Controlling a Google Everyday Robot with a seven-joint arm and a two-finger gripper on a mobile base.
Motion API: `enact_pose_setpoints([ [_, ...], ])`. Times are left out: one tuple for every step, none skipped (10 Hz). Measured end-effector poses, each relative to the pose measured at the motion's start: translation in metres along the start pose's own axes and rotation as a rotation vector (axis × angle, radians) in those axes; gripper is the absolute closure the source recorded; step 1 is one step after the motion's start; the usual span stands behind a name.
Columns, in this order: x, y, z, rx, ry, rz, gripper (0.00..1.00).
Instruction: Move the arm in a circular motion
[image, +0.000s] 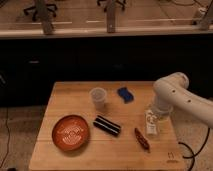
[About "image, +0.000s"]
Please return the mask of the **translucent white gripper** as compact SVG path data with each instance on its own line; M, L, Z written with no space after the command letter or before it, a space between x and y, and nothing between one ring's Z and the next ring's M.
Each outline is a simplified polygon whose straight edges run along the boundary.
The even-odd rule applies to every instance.
M151 113L157 117L159 121L163 121L167 119L171 112L173 111L173 107L169 104L161 104L152 102L149 106Z

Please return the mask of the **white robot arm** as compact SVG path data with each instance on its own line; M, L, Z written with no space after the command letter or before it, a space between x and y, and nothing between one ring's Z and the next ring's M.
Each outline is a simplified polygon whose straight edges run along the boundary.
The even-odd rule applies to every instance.
M169 115L178 107L213 129L213 101L195 95L187 90L188 77L176 72L159 78L153 84L155 97L150 104L151 111L158 117Z

